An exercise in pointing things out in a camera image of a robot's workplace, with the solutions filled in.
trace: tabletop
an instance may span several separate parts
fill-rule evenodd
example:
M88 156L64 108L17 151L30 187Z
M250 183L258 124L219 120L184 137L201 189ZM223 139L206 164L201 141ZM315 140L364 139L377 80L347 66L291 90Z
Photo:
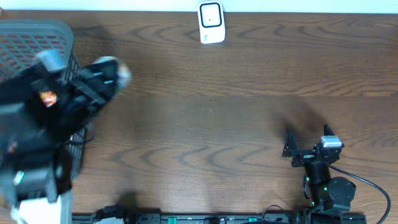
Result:
M0 19L63 21L81 65L114 55L132 70L132 83L95 121L73 211L310 205L304 168L281 156L285 130L310 149L327 123L345 144L334 165L383 187L392 199L385 223L397 223L398 15L224 18L225 41L203 45L194 12L3 12ZM386 199L349 180L357 186L351 211L376 223ZM10 222L8 211L0 217Z

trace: gray plastic basket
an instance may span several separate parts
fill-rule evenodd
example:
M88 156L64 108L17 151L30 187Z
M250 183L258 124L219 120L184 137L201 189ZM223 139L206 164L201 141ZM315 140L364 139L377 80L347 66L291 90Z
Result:
M2 20L0 21L0 83L14 78L32 65L35 54L42 50L57 49L68 60L69 67L60 81L67 82L79 74L79 63L73 54L73 33L60 21ZM73 142L84 142L86 130L71 136ZM73 156L72 178L80 172L84 145L66 146Z

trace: wooden table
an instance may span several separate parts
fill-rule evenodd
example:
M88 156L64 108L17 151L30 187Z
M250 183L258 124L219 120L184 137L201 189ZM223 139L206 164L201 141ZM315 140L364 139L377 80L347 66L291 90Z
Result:
M293 127L306 149L328 123L346 145L335 165L385 188L385 223L398 222L398 16L226 13L226 39L214 45L200 43L193 12L0 17L22 18L66 22L82 65L115 55L134 73L96 120L74 211L116 202L164 212L309 205L304 169L281 157L284 131ZM384 196L350 180L351 211L375 223Z

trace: white backdrop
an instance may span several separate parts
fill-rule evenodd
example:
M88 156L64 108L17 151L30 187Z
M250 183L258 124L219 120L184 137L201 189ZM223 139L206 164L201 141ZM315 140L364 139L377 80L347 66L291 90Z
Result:
M3 9L196 11L199 0L0 0ZM398 0L221 0L226 12L398 13Z

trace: black square outline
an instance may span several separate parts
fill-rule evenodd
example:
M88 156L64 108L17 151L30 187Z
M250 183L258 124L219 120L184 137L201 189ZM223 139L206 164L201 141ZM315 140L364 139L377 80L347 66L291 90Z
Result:
M220 24L214 25L214 26L205 26L205 25L203 24L203 13L202 13L202 11L201 11L201 7L202 7L202 6L206 6L206 5L211 5L211 4L216 4L216 5L218 6L218 13L220 14ZM199 7L199 10L200 10L200 22L201 22L201 25L202 25L204 28L219 27L219 26L221 26L221 25L223 24L223 18L221 17L221 7L220 7L220 4L218 4L217 2L211 2L211 3L202 4L202 5Z

